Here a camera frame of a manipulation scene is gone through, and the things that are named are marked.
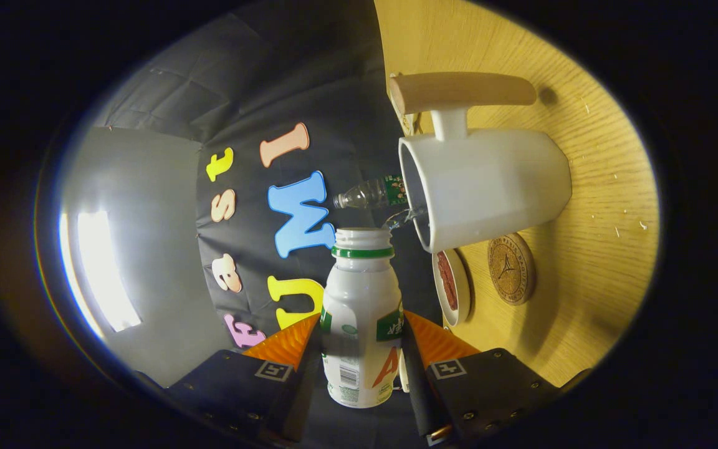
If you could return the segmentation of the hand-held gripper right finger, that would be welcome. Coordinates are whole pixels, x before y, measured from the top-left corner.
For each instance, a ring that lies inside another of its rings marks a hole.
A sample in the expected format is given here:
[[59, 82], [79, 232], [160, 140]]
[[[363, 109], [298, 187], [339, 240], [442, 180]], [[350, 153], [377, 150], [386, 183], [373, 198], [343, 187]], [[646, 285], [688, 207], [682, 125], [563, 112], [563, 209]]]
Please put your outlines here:
[[493, 437], [561, 392], [506, 349], [478, 350], [410, 311], [401, 343], [417, 431], [431, 447]]

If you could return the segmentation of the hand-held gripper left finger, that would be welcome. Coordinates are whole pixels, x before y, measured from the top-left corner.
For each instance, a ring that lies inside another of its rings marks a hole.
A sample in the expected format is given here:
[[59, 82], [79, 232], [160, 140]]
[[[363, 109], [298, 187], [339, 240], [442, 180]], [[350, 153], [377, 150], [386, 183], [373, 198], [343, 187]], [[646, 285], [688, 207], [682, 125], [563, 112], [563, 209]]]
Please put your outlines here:
[[320, 367], [312, 315], [242, 353], [220, 350], [166, 390], [171, 403], [229, 435], [265, 445], [302, 440]]

